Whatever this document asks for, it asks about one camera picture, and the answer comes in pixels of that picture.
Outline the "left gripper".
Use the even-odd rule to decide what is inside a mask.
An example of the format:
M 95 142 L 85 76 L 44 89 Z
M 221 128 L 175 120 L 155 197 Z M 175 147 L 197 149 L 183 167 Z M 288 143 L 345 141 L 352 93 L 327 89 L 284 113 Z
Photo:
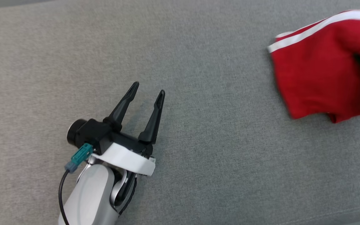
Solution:
M 138 139 L 120 133 L 122 121 L 129 104 L 134 100 L 139 82 L 134 82 L 122 97 L 109 116 L 103 119 L 113 131 L 99 142 L 99 151 L 93 157 L 109 165 L 125 169 L 144 176 L 151 176 L 155 170 L 155 159 L 150 159 L 153 144 L 156 143 L 161 115 L 163 111 L 165 91 L 161 90 L 154 103 L 154 110 L 146 128 L 139 134 Z

